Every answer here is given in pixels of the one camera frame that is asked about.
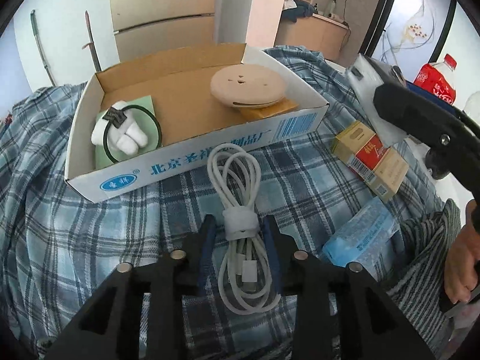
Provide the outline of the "person's right hand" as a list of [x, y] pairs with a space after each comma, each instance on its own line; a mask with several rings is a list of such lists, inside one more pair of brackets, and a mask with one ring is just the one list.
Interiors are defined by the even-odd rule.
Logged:
[[468, 303], [479, 283], [475, 265], [479, 262], [479, 233], [473, 226], [472, 212], [477, 208], [471, 200], [465, 209], [466, 223], [448, 250], [444, 268], [444, 289], [452, 304]]

